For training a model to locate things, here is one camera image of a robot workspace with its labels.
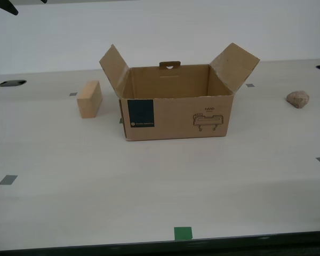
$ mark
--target cardboard tab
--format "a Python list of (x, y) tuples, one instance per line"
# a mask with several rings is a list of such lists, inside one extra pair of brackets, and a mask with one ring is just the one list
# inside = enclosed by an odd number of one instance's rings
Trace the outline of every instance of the cardboard tab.
[(113, 44), (100, 60), (100, 64), (115, 93), (122, 98), (129, 67)]
[(210, 63), (210, 66), (224, 85), (236, 93), (259, 61), (260, 59), (232, 43)]

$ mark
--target table surface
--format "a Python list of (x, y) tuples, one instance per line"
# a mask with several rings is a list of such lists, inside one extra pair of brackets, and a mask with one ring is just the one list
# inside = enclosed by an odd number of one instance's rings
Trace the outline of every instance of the table surface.
[[(320, 230), (320, 60), (261, 62), (228, 135), (127, 142), (102, 70), (0, 75), (0, 250)], [(103, 102), (81, 119), (76, 96)], [(295, 109), (285, 96), (305, 90)]]

